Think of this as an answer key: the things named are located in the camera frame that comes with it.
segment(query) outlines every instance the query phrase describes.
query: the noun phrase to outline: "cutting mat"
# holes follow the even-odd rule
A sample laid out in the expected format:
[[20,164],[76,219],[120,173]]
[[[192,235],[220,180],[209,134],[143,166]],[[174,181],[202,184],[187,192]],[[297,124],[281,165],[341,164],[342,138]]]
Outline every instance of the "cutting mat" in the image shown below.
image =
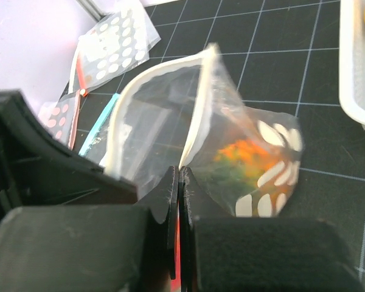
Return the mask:
[[147,7],[162,40],[151,59],[82,103],[80,149],[111,95],[161,62],[219,44],[245,104],[299,118],[306,149],[281,216],[321,218],[347,242],[365,284],[365,132],[338,102],[339,1],[180,0]]

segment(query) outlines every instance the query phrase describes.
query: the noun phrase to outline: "blue strip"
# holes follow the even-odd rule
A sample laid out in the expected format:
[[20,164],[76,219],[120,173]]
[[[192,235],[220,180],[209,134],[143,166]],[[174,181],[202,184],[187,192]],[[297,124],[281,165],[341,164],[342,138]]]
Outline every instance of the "blue strip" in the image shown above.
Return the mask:
[[100,114],[99,118],[97,119],[96,123],[93,125],[91,131],[89,132],[88,136],[85,139],[83,146],[80,149],[79,155],[84,156],[87,154],[93,140],[95,139],[97,133],[100,131],[100,128],[104,124],[106,118],[111,113],[112,108],[114,107],[116,100],[119,98],[119,94],[115,93],[108,104],[103,109],[102,113]]

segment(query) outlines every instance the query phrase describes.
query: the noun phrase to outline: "plastic bag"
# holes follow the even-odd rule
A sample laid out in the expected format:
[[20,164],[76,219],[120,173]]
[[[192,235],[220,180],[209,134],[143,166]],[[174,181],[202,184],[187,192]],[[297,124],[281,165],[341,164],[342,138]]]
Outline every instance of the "plastic bag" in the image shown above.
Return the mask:
[[58,102],[42,104],[38,118],[53,138],[73,149],[80,111],[80,94],[74,92],[63,96]]
[[161,39],[138,0],[117,7],[79,38],[69,92],[90,91],[146,62],[148,51]]
[[104,166],[111,111],[119,96],[117,93],[112,96],[79,151],[79,155],[100,166]]
[[[154,113],[151,119],[143,116],[147,111]],[[163,111],[167,118],[156,123]],[[152,127],[158,129],[153,134]],[[165,137],[165,148],[159,148]],[[143,195],[168,166],[188,166],[231,214],[267,217],[277,215],[291,195],[301,153],[296,118],[245,107],[217,46],[210,45],[127,85],[110,120],[105,171],[134,181]]]
[[150,68],[125,87],[113,109],[105,173],[133,181],[140,198],[179,164],[201,60],[196,55]]

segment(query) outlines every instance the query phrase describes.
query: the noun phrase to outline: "black plastic part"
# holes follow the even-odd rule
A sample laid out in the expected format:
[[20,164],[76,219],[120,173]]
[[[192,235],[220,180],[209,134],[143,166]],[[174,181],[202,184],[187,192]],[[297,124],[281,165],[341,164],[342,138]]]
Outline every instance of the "black plastic part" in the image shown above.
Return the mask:
[[194,226],[194,291],[364,291],[347,246],[326,223],[197,218]]
[[231,218],[232,215],[202,190],[188,167],[183,167],[180,171],[178,193],[181,291],[191,292],[195,291],[192,286],[195,277],[195,243],[193,241],[193,221],[195,217]]
[[0,292],[164,291],[159,231],[142,206],[14,209],[0,224]]
[[54,140],[18,91],[0,91],[0,203],[4,212],[46,204],[132,204],[136,188]]
[[171,279],[176,278],[176,236],[178,216],[178,167],[169,167],[159,184],[136,205],[148,207],[161,229],[162,247],[168,258]]

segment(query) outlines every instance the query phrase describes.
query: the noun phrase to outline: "white plastic basket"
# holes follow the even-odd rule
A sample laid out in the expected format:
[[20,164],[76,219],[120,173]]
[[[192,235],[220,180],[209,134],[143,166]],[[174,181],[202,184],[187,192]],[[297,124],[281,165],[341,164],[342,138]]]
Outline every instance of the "white plastic basket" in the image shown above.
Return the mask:
[[365,129],[365,0],[342,0],[339,32],[339,102]]

